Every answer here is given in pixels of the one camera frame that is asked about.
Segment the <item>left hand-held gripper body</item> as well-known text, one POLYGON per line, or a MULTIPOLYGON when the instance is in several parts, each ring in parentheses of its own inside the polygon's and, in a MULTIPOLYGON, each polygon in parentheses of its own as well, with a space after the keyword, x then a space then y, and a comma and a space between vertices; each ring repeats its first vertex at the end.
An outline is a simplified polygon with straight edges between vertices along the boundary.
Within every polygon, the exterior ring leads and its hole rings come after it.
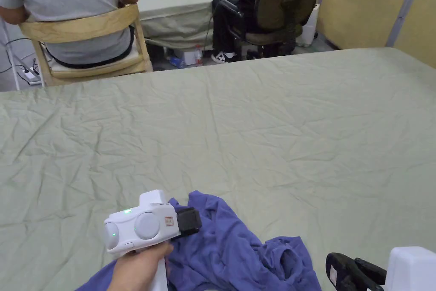
POLYGON ((108 253, 140 253, 171 239, 198 233, 202 226, 193 207, 177 210, 163 190, 140 195, 139 205, 112 213, 104 221, 104 239, 108 253))

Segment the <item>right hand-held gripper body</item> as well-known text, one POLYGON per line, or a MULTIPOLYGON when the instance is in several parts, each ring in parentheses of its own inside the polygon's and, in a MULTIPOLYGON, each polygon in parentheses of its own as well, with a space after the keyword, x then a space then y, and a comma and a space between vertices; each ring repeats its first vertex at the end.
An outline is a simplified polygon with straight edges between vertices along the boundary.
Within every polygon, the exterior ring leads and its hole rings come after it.
POLYGON ((389 256, 385 291, 434 291, 436 254, 419 246, 396 247, 389 256))

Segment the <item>person's left hand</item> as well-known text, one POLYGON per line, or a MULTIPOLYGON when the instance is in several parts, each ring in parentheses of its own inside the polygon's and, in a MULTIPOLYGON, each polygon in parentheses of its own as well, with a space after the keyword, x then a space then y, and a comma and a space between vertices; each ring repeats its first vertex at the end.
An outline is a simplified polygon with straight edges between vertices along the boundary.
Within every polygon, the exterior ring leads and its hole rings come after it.
POLYGON ((168 242, 128 253, 116 260, 108 291, 149 291, 158 264, 173 251, 168 242))

